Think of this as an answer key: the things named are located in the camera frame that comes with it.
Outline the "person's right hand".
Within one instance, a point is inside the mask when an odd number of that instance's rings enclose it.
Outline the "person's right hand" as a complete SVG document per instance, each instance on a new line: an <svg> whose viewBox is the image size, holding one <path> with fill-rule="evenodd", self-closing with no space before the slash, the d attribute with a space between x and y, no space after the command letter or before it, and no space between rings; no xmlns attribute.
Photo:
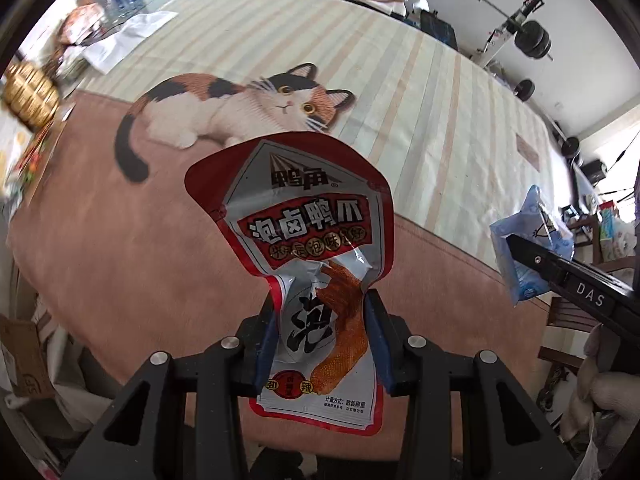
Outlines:
<svg viewBox="0 0 640 480"><path fill-rule="evenodd" d="M562 419L561 438L568 441L585 429L592 416L593 405L613 411L618 419L604 430L603 445L619 450L627 442L639 420L639 377L620 372L600 372L598 357L605 348L601 325L589 334L585 343L586 358L577 375L576 389L570 397Z"/></svg>

